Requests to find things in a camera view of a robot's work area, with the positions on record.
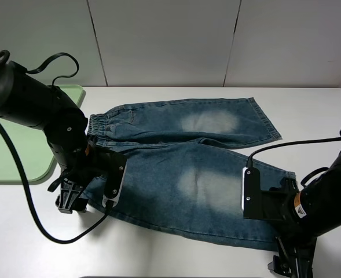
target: white table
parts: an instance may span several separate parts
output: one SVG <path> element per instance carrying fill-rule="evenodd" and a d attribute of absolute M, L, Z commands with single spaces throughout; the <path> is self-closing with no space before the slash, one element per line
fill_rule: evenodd
<path fill-rule="evenodd" d="M 336 137 L 341 128 L 341 89 L 87 87 L 85 90 L 82 110 L 86 116 L 125 103 L 254 97 L 281 133 L 281 142 Z M 248 155 L 257 148 L 239 152 Z M 341 142 L 333 142 L 279 148 L 256 158 L 295 171 L 300 180 L 316 168 L 329 166 L 340 150 Z M 58 192 L 46 190 L 58 175 L 59 169 L 55 169 L 48 181 L 33 185 L 31 190 L 46 229 L 58 238 L 69 239 L 101 214 L 92 208 L 86 214 L 59 213 L 54 206 Z M 74 244 L 58 245 L 37 230 L 21 186 L 0 185 L 0 277 L 277 277 L 267 270 L 272 255 L 268 251 L 184 239 L 113 218 Z M 341 227 L 319 239 L 314 277 L 341 277 Z"/>

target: orange label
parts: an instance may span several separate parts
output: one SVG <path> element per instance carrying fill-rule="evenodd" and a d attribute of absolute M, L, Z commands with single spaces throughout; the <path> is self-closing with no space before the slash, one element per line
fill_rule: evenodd
<path fill-rule="evenodd" d="M 89 144 L 88 144 L 87 148 L 85 149 L 85 155 L 86 156 L 89 154 L 89 150 L 90 150 L 90 147 L 89 147 Z"/>
<path fill-rule="evenodd" d="M 295 199 L 294 199 L 294 207 L 300 206 L 300 194 L 301 192 L 299 192 L 298 194 L 296 194 Z"/>

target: green tray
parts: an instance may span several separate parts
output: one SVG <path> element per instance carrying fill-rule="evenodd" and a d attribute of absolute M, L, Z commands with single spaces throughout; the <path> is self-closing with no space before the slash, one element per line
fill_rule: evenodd
<path fill-rule="evenodd" d="M 81 86 L 59 85 L 59 87 L 67 93 L 74 103 L 79 107 L 81 106 L 85 95 Z M 53 163 L 53 154 L 42 131 L 30 129 L 3 119 L 0 119 L 0 123 L 14 143 L 24 166 L 27 179 L 30 182 L 40 180 L 52 170 L 52 165 L 55 165 Z M 20 175 L 13 158 L 0 135 L 0 183 L 10 184 L 19 183 L 20 181 Z"/>

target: elastic waistband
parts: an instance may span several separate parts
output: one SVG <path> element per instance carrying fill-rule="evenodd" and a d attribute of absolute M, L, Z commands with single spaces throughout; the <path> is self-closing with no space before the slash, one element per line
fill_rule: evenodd
<path fill-rule="evenodd" d="M 95 136 L 96 144 L 104 147 L 107 142 L 106 136 L 104 133 L 106 131 L 108 118 L 106 114 L 96 114 L 90 116 L 89 126 L 88 126 L 88 136 Z"/>

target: faded knee patch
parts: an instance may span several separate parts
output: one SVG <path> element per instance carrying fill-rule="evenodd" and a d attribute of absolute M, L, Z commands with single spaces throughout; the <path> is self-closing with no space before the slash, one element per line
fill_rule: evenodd
<path fill-rule="evenodd" d="M 242 213 L 241 182 L 241 177 L 191 167 L 180 176 L 178 189 L 197 206 L 237 214 Z"/>
<path fill-rule="evenodd" d="M 181 119 L 183 131 L 226 134 L 239 124 L 239 120 L 228 111 L 214 110 L 195 112 Z"/>

